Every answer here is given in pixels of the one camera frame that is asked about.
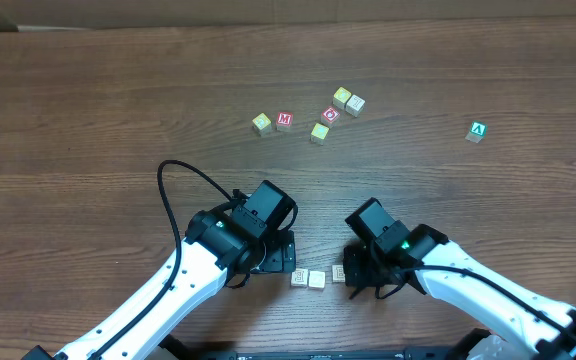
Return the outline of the wooden letter B block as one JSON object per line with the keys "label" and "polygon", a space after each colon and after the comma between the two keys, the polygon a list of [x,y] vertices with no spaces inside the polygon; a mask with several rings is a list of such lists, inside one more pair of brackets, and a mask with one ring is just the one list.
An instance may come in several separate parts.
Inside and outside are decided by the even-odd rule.
{"label": "wooden letter B block", "polygon": [[332,266],[332,282],[333,283],[344,283],[345,282],[345,272],[342,265],[334,264]]}

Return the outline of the wooden letter E block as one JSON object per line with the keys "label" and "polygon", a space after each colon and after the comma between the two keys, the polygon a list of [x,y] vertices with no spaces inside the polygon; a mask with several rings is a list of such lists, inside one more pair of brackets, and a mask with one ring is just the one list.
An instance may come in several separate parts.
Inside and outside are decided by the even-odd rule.
{"label": "wooden letter E block", "polygon": [[308,287],[309,270],[303,268],[296,268],[291,274],[292,287]]}

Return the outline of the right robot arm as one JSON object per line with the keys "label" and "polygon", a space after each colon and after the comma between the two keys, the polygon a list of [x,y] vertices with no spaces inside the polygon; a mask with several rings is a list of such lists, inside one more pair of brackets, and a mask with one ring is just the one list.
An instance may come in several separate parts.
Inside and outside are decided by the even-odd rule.
{"label": "right robot arm", "polygon": [[481,323],[449,359],[576,359],[576,308],[532,292],[467,254],[444,233],[420,224],[408,229],[371,198],[349,215],[358,236],[344,249],[345,283],[360,293],[411,286]]}

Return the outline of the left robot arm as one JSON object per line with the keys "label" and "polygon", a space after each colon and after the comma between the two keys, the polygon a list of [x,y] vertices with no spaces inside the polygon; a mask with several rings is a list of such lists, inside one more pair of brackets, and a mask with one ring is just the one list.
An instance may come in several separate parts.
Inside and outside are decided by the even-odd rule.
{"label": "left robot arm", "polygon": [[240,275],[291,273],[295,201],[270,181],[248,198],[198,212],[166,263],[108,318],[56,358],[145,359],[201,303]]}

